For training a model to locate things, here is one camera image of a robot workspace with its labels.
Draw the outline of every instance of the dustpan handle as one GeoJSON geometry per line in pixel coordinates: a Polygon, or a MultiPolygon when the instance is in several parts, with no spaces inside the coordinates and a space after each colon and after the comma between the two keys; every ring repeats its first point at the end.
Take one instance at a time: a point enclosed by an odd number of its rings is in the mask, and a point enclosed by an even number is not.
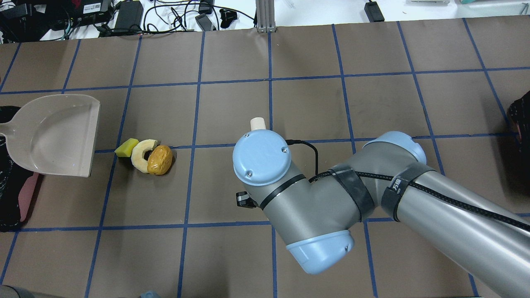
{"type": "Polygon", "coordinates": [[[11,127],[10,122],[0,123],[0,135],[12,136],[15,134],[15,130],[11,127]]]}

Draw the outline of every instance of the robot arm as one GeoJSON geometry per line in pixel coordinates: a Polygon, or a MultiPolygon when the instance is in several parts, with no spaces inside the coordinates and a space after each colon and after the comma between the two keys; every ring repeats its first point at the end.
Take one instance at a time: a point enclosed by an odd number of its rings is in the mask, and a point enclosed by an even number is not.
{"type": "Polygon", "coordinates": [[[348,228],[382,206],[502,297],[530,297],[528,223],[426,166],[410,136],[386,133],[310,183],[285,140],[257,127],[234,148],[248,193],[239,193],[238,205],[260,207],[307,273],[344,257],[354,246],[348,228]],[[451,199],[459,207],[444,201],[451,199]]]}

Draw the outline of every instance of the yellow sponge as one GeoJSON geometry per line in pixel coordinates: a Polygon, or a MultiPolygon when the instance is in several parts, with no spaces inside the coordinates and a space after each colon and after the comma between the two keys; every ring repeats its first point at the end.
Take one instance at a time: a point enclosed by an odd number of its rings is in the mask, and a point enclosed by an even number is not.
{"type": "Polygon", "coordinates": [[[114,150],[114,153],[116,153],[118,157],[131,157],[133,148],[138,145],[138,143],[140,143],[140,141],[137,139],[130,138],[121,144],[121,146],[119,146],[116,150],[114,150]]]}

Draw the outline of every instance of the cable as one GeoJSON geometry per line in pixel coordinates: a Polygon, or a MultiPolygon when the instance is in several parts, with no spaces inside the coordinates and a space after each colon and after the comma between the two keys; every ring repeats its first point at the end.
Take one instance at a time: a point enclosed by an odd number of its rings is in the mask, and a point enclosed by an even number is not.
{"type": "Polygon", "coordinates": [[[529,224],[525,224],[523,222],[520,222],[520,221],[517,221],[511,217],[508,217],[508,216],[504,216],[502,214],[498,214],[498,213],[495,213],[495,212],[492,212],[492,211],[489,211],[489,210],[486,210],[486,209],[482,209],[482,208],[479,208],[479,207],[476,207],[476,206],[473,206],[473,205],[470,205],[468,203],[464,203],[462,201],[459,201],[459,200],[455,200],[453,198],[450,198],[450,197],[447,197],[445,195],[442,195],[441,193],[435,191],[435,190],[432,190],[426,186],[423,186],[421,184],[417,184],[415,182],[410,182],[409,183],[410,186],[416,188],[416,189],[419,189],[421,191],[424,191],[428,194],[430,194],[431,196],[435,197],[435,198],[438,198],[450,205],[453,205],[455,207],[458,207],[458,208],[461,208],[461,209],[464,209],[466,211],[469,211],[471,213],[474,213],[474,214],[478,214],[478,215],[482,215],[484,217],[488,217],[488,218],[492,218],[496,221],[499,221],[499,222],[503,222],[503,223],[506,223],[506,224],[509,224],[509,225],[512,225],[514,227],[518,227],[519,229],[522,229],[522,230],[525,230],[527,232],[530,232],[530,225],[529,224]]]}
{"type": "Polygon", "coordinates": [[[166,23],[167,25],[169,25],[169,23],[166,22],[166,21],[165,21],[165,20],[164,20],[159,14],[158,14],[158,11],[156,11],[156,0],[154,0],[154,4],[155,4],[155,6],[154,6],[154,7],[155,7],[155,13],[156,13],[156,15],[158,16],[158,18],[161,19],[162,22],[164,22],[164,23],[166,23]]]}
{"type": "MultiPolygon", "coordinates": [[[[236,13],[241,13],[242,15],[248,17],[249,19],[251,20],[254,20],[253,17],[249,16],[248,14],[242,12],[242,11],[239,11],[239,10],[236,10],[236,9],[233,9],[233,8],[229,8],[229,7],[223,7],[223,6],[217,6],[217,5],[210,5],[208,2],[205,2],[205,1],[202,1],[202,0],[184,0],[184,1],[164,1],[164,0],[155,0],[155,6],[149,8],[146,13],[145,13],[145,16],[147,16],[147,14],[149,13],[150,10],[154,9],[155,12],[157,13],[156,11],[156,8],[158,7],[171,7],[171,6],[184,6],[184,14],[186,14],[188,12],[188,6],[192,4],[192,5],[197,5],[197,4],[207,4],[208,6],[210,7],[215,7],[215,8],[222,8],[222,9],[226,9],[226,10],[229,10],[229,11],[234,11],[236,13]],[[166,3],[164,5],[156,5],[156,2],[160,2],[160,3],[166,3]]],[[[215,11],[215,9],[213,9],[214,13],[215,13],[215,18],[217,20],[217,29],[220,30],[220,26],[219,26],[219,17],[217,15],[217,12],[215,11]]],[[[145,17],[144,17],[144,24],[143,24],[143,28],[144,29],[147,29],[146,28],[146,25],[145,25],[145,17]]],[[[185,28],[187,30],[188,28],[188,25],[186,23],[186,18],[183,17],[183,28],[185,28]]]]}
{"type": "Polygon", "coordinates": [[[285,142],[287,142],[287,145],[302,144],[313,149],[315,152],[315,175],[319,174],[319,151],[315,146],[313,146],[313,144],[302,141],[301,139],[287,139],[285,142]]]}
{"type": "MultiPolygon", "coordinates": [[[[387,176],[387,175],[381,175],[381,174],[374,174],[374,173],[366,173],[366,172],[357,172],[357,175],[359,177],[366,177],[366,178],[373,178],[373,179],[379,179],[379,180],[385,180],[385,181],[392,181],[394,179],[393,176],[387,176]]],[[[323,177],[327,177],[327,176],[331,176],[331,173],[330,172],[323,172],[323,173],[320,173],[320,174],[317,174],[315,175],[314,177],[310,178],[309,179],[309,182],[313,182],[313,181],[316,181],[318,180],[319,178],[323,178],[323,177]]],[[[426,192],[427,194],[449,204],[449,205],[452,205],[452,206],[455,206],[455,207],[458,207],[460,209],[463,209],[463,210],[466,210],[468,212],[471,212],[471,213],[474,213],[474,214],[477,214],[477,215],[481,215],[481,216],[484,216],[484,217],[487,217],[487,218],[491,218],[493,220],[496,220],[496,221],[499,221],[499,222],[502,222],[502,223],[506,223],[506,224],[509,224],[511,226],[514,226],[514,227],[517,227],[519,229],[522,229],[524,231],[527,231],[527,232],[530,232],[530,225],[529,224],[526,224],[526,223],[523,223],[523,222],[520,222],[518,220],[515,220],[511,217],[508,217],[508,216],[504,216],[502,214],[499,214],[499,213],[495,213],[495,212],[492,212],[492,211],[489,211],[489,210],[486,210],[486,209],[483,209],[483,208],[480,208],[480,207],[477,207],[477,206],[473,206],[473,205],[470,205],[468,203],[464,203],[462,201],[459,201],[459,200],[456,200],[456,199],[453,199],[453,198],[450,198],[446,195],[443,195],[431,188],[428,188],[426,186],[423,186],[421,184],[418,184],[418,183],[415,183],[415,182],[410,182],[409,183],[410,186],[416,188],[416,189],[419,189],[423,192],[426,192]]]]}
{"type": "MultiPolygon", "coordinates": [[[[192,13],[192,12],[197,12],[197,13],[198,13],[198,11],[195,11],[195,10],[194,10],[194,11],[188,11],[187,13],[192,13]]],[[[185,15],[183,14],[182,16],[179,15],[178,18],[176,17],[175,20],[173,21],[173,28],[171,28],[171,29],[169,29],[169,30],[166,30],[166,31],[160,31],[160,30],[158,30],[158,28],[157,28],[154,24],[151,24],[151,23],[147,24],[147,30],[142,30],[140,27],[138,27],[138,29],[131,29],[131,28],[129,28],[129,29],[123,29],[123,30],[127,30],[127,31],[134,32],[134,33],[162,34],[162,33],[177,32],[177,29],[178,29],[179,27],[182,27],[183,31],[184,31],[184,32],[187,32],[187,29],[186,29],[184,26],[182,26],[182,17],[185,17],[185,15]],[[180,19],[180,20],[179,20],[180,24],[179,24],[178,26],[175,26],[174,24],[176,23],[176,21],[177,21],[178,19],[180,19]],[[156,31],[149,31],[149,26],[153,26],[153,27],[155,27],[156,31]]]]}

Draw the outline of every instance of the black power adapter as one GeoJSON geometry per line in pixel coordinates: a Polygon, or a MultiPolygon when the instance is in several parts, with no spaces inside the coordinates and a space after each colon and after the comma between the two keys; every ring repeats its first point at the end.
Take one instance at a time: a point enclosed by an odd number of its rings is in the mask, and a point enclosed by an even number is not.
{"type": "Polygon", "coordinates": [[[214,9],[214,0],[202,0],[199,4],[199,13],[210,14],[214,9]]]}
{"type": "Polygon", "coordinates": [[[365,4],[365,12],[368,16],[368,19],[370,20],[370,23],[385,21],[385,17],[383,16],[383,13],[381,13],[379,5],[377,5],[377,2],[375,1],[372,2],[370,0],[370,2],[365,4]]]}
{"type": "Polygon", "coordinates": [[[140,1],[121,1],[117,4],[118,18],[114,25],[114,35],[131,35],[140,29],[140,21],[144,14],[144,7],[140,1]]]}

